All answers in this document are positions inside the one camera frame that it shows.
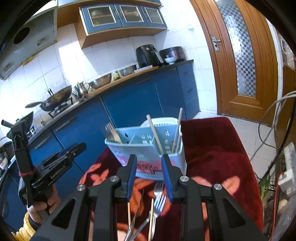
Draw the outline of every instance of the yellow sleeve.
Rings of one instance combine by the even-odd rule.
[[[21,227],[16,234],[13,233],[13,236],[18,241],[29,241],[35,232],[36,231],[29,223],[29,213],[26,213],[24,217],[24,226]]]

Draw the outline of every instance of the wooden chopstick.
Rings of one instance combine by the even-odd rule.
[[[131,226],[131,204],[128,202],[128,226]]]
[[[151,241],[153,212],[154,212],[154,198],[152,198],[152,200],[151,200],[151,210],[150,210],[151,215],[150,215],[150,223],[149,223],[148,241]]]
[[[150,117],[150,115],[146,115],[146,117],[147,117],[147,120],[148,120],[148,122],[149,122],[149,125],[150,125],[150,128],[151,128],[151,130],[152,130],[152,133],[153,133],[153,135],[154,135],[154,138],[155,138],[155,140],[156,140],[156,143],[157,143],[157,145],[158,145],[159,151],[160,151],[161,154],[163,154],[163,153],[164,153],[164,152],[163,152],[163,148],[162,148],[162,146],[161,146],[161,143],[160,143],[160,140],[159,140],[159,138],[158,138],[158,135],[157,135],[157,132],[156,132],[156,130],[155,130],[155,127],[154,127],[154,125],[153,125],[153,123],[152,123],[151,117]]]
[[[183,136],[183,134],[182,133],[180,133],[179,134],[179,137],[178,137],[178,142],[177,142],[177,145],[176,145],[176,149],[175,149],[175,153],[177,153],[178,152],[178,147],[179,147],[179,145],[180,145],[180,142],[181,142],[181,138],[182,138],[182,136]]]
[[[176,133],[175,133],[175,137],[174,137],[174,143],[173,143],[173,147],[172,147],[172,153],[175,153],[175,150],[177,148],[177,138],[179,136],[178,134],[179,134],[179,128],[180,128],[182,113],[183,113],[183,108],[180,108],[177,129],[176,129]]]

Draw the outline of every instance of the metal kettle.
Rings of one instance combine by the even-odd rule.
[[[74,89],[75,89],[76,93],[72,92],[72,94],[76,98],[82,98],[84,95],[86,95],[89,92],[83,82],[81,82],[81,83],[77,82],[77,85],[74,86]]]

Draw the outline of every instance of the red cloth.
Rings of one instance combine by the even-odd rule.
[[[188,164],[187,176],[198,183],[211,185],[221,183],[244,208],[260,230],[263,229],[262,203],[253,169],[247,153],[228,118],[210,118],[181,122],[185,157]],[[121,164],[106,148],[99,159],[82,177],[80,183],[97,185],[115,175]],[[140,191],[144,189],[143,205],[135,228],[147,218],[154,198],[155,181],[136,178],[131,198],[131,213],[136,212]],[[127,232],[127,205],[117,207],[118,229]],[[171,205],[166,200],[161,216],[156,221],[154,241],[178,241],[180,236],[181,206]],[[147,225],[137,240],[148,239]]]

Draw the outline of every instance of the red rubber band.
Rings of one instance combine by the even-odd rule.
[[[27,176],[27,175],[34,175],[35,172],[36,172],[36,169],[34,168],[33,171],[30,171],[30,172],[27,172],[27,173],[21,173],[21,172],[19,172],[19,176],[20,176],[20,177],[25,177],[25,176]]]

